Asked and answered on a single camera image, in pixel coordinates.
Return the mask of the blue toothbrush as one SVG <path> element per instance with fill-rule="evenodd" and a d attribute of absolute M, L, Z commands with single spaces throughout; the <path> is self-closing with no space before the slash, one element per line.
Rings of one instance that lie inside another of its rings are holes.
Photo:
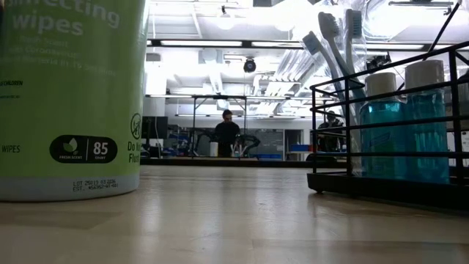
<path fill-rule="evenodd" d="M 329 67 L 331 78 L 336 79 L 339 77 L 339 72 L 336 63 L 330 57 L 326 47 L 321 43 L 321 41 L 313 32 L 309 32 L 302 39 L 302 45 L 312 56 L 317 53 L 321 53 L 321 55 L 325 58 L 327 66 Z M 333 87 L 334 91 L 336 92 L 338 102 L 344 102 L 346 95 L 344 91 L 344 81 L 337 81 L 333 83 Z M 360 132 L 358 130 L 350 131 L 350 138 L 350 148 L 359 147 Z"/>
<path fill-rule="evenodd" d="M 366 0 L 345 0 L 344 3 L 344 61 L 345 75 L 366 69 L 368 55 L 363 34 Z"/>
<path fill-rule="evenodd" d="M 318 21 L 322 36 L 328 42 L 333 57 L 336 60 L 342 75 L 351 75 L 352 70 L 349 69 L 346 61 L 341 56 L 339 48 L 335 42 L 335 39 L 339 36 L 339 25 L 337 24 L 336 18 L 330 13 L 320 12 L 318 14 Z M 354 98 L 366 97 L 364 85 L 357 78 L 352 78 L 349 80 L 349 88 Z"/>

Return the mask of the blue mouthwash bottle white cap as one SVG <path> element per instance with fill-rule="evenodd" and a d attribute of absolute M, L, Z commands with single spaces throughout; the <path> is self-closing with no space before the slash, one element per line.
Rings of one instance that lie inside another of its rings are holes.
<path fill-rule="evenodd" d="M 396 90 L 394 73 L 375 73 L 365 79 L 366 95 L 371 97 Z M 368 100 L 360 110 L 362 125 L 382 122 L 398 122 L 404 119 L 403 102 L 396 96 Z M 386 126 L 361 129 L 361 151 L 363 153 L 402 153 L 406 150 L 402 126 Z M 382 179 L 402 180 L 406 174 L 404 157 L 363 156 L 362 175 Z"/>
<path fill-rule="evenodd" d="M 405 88 L 427 86 L 444 82 L 444 66 L 441 60 L 426 60 L 405 68 Z M 407 95 L 405 116 L 407 120 L 445 117 L 444 89 L 428 89 Z M 409 152 L 446 152 L 447 133 L 444 122 L 429 122 L 407 127 Z M 414 181 L 448 184 L 449 162 L 447 157 L 409 157 L 407 176 Z"/>

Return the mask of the person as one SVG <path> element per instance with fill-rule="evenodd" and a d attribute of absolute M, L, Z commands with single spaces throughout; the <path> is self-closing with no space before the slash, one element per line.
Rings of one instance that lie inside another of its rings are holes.
<path fill-rule="evenodd" d="M 319 126 L 319 129 L 323 128 L 336 128 L 343 127 L 344 123 L 336 116 L 334 111 L 329 111 L 326 116 L 326 121 Z M 342 147 L 345 144 L 345 138 L 342 136 L 328 136 L 320 133 L 317 135 L 317 144 L 320 151 L 323 152 L 341 152 Z"/>
<path fill-rule="evenodd" d="M 232 112 L 228 109 L 222 114 L 223 121 L 215 127 L 215 136 L 218 140 L 218 156 L 229 158 L 232 156 L 231 145 L 235 143 L 240 127 L 232 121 Z"/>

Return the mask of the black computer monitor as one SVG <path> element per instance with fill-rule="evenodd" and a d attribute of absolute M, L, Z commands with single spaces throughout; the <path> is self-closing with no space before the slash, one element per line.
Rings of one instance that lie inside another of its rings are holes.
<path fill-rule="evenodd" d="M 166 139 L 168 137 L 168 117 L 144 116 L 142 119 L 142 139 Z"/>

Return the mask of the black overhead beam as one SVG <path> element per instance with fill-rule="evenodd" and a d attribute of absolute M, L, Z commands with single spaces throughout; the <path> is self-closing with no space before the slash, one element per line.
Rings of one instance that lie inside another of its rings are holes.
<path fill-rule="evenodd" d="M 373 51 L 417 51 L 425 52 L 430 44 L 407 43 L 367 43 L 354 44 L 356 48 L 367 48 Z M 303 45 L 295 41 L 267 40 L 161 40 L 148 39 L 147 47 L 166 48 L 261 48 L 261 49 L 302 49 Z"/>

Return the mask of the white globe lamp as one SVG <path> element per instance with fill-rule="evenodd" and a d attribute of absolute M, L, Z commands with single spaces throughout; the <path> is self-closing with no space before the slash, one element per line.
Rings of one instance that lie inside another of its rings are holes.
<path fill-rule="evenodd" d="M 222 12 L 216 18 L 216 25 L 223 30 L 230 30 L 235 25 L 235 16 L 232 13 Z"/>

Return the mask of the black ceiling track light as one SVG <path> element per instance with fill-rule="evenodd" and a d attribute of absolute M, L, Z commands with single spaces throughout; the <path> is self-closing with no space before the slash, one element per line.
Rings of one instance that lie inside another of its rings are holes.
<path fill-rule="evenodd" d="M 366 69 L 367 70 L 375 69 L 378 67 L 382 67 L 386 64 L 389 64 L 389 63 L 391 63 L 391 57 L 389 54 L 373 56 L 372 58 L 369 58 L 366 61 Z"/>

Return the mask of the disinfecting wipes canister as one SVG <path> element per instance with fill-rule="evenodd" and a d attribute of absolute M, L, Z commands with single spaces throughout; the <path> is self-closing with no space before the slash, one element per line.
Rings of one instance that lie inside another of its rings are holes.
<path fill-rule="evenodd" d="M 0 201 L 139 186 L 147 0 L 0 0 Z"/>

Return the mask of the background black rig frame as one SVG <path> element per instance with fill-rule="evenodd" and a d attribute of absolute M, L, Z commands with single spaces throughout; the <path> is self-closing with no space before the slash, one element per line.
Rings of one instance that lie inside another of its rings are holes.
<path fill-rule="evenodd" d="M 192 114 L 192 137 L 191 137 L 191 150 L 190 154 L 191 157 L 194 158 L 198 155 L 196 152 L 196 147 L 199 146 L 199 144 L 196 141 L 196 111 L 197 109 L 204 104 L 204 102 L 208 99 L 212 100 L 234 100 L 236 103 L 238 103 L 243 110 L 243 115 L 240 115 L 240 117 L 243 118 L 244 124 L 243 124 L 243 129 L 246 131 L 246 125 L 247 125 L 247 97 L 245 95 L 192 95 L 193 98 L 193 114 Z"/>

